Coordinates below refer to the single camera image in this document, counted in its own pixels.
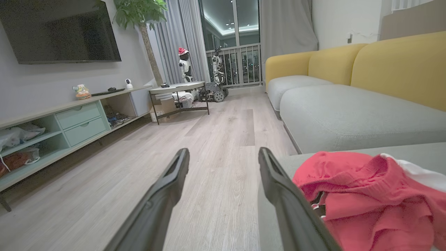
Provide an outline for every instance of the potted plant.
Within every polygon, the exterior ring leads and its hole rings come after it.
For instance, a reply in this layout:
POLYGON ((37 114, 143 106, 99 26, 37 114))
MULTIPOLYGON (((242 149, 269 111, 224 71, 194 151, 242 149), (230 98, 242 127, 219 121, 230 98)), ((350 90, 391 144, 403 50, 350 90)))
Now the potted plant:
POLYGON ((127 29, 128 25, 135 27, 138 25, 142 39, 144 41, 147 56, 152 67, 153 74, 157 85, 163 84, 161 73, 158 69, 157 61, 153 55, 152 45, 150 44, 149 34, 147 33, 147 23, 149 28, 153 29, 154 22, 159 22, 161 19, 167 21, 164 17, 163 11, 167 10, 164 0, 114 0, 116 6, 116 14, 113 20, 119 26, 127 29))

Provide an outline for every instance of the curtain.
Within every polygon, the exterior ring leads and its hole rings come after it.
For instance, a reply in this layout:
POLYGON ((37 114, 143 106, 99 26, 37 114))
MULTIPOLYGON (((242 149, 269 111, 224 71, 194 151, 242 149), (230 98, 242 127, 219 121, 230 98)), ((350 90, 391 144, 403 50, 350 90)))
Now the curtain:
POLYGON ((155 25, 166 81, 169 84, 183 82, 178 66, 178 48, 182 47, 189 51, 194 81, 209 82, 198 0, 167 0, 166 3, 167 22, 155 25))
POLYGON ((269 57, 318 49, 311 3, 312 0, 261 0, 263 72, 269 57))

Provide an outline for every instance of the figurine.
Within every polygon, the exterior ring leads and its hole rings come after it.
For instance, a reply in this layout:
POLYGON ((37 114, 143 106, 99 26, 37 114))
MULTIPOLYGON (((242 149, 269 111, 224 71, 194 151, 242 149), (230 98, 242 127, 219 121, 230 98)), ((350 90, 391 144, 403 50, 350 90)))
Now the figurine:
POLYGON ((91 94, 88 91, 88 89, 85 87, 85 85, 80 84, 78 85, 78 89, 76 90, 76 98, 77 99, 86 99, 90 98, 91 94))
POLYGON ((189 61, 189 51, 183 48, 178 49, 178 56, 180 56, 181 77, 184 82, 192 82, 192 66, 189 61))

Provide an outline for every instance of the wooden floor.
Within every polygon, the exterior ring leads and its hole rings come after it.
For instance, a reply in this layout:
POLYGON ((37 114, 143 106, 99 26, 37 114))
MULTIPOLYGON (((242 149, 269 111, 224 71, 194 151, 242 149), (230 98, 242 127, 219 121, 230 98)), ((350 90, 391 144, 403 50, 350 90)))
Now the wooden floor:
POLYGON ((259 250, 257 154, 294 155, 264 93, 156 125, 140 119, 7 190, 0 250, 103 250, 177 150, 190 168, 164 250, 259 250))

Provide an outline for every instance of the pink knit fabric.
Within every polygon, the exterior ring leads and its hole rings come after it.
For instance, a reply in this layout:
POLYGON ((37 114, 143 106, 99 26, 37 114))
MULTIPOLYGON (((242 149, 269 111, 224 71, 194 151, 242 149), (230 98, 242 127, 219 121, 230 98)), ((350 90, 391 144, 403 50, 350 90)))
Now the pink knit fabric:
POLYGON ((408 178, 392 158, 319 152, 293 182, 308 201, 328 193, 323 220, 344 251, 446 251, 446 193, 408 178))

